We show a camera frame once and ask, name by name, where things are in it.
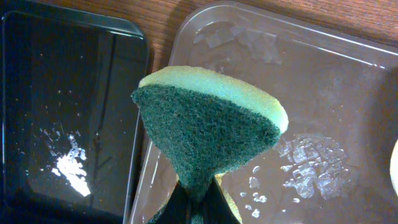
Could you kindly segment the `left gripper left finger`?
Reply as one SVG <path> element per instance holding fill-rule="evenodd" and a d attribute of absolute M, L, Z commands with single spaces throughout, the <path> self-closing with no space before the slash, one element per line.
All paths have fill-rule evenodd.
<path fill-rule="evenodd" d="M 178 182 L 155 224 L 191 224 L 192 202 Z"/>

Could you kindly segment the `brown plastic serving tray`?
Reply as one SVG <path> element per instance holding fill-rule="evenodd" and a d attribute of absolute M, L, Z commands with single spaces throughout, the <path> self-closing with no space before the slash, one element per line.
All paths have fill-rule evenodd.
<path fill-rule="evenodd" d="M 157 66 L 198 65 L 280 100 L 275 149 L 223 176 L 244 223 L 396 223 L 397 50 L 228 1 L 166 1 Z"/>

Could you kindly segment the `green scrubbing sponge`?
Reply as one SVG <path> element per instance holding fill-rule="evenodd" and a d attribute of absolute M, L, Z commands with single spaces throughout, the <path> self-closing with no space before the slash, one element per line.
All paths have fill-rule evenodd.
<path fill-rule="evenodd" d="M 274 147 L 289 125 L 281 103 L 242 80 L 201 67 L 169 66 L 144 77 L 132 93 L 144 127 L 170 161 L 192 202 L 191 223 L 203 223 L 203 198 L 220 177 Z"/>

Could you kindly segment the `white plate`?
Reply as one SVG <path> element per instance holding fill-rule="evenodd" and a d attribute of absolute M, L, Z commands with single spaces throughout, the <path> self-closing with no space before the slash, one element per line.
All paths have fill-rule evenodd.
<path fill-rule="evenodd" d="M 393 189 L 398 195 L 398 141 L 396 141 L 392 150 L 389 171 Z"/>

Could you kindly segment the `small black tray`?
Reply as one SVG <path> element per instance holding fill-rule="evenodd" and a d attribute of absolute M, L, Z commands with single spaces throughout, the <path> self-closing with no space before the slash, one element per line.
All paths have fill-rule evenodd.
<path fill-rule="evenodd" d="M 1 222 L 127 223 L 147 71 L 133 22 L 1 2 Z"/>

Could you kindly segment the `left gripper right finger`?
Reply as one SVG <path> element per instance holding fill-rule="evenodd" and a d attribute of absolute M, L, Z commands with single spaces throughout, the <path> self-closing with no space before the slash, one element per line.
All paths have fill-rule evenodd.
<path fill-rule="evenodd" d="M 202 204 L 204 224 L 239 224 L 215 178 L 212 178 Z"/>

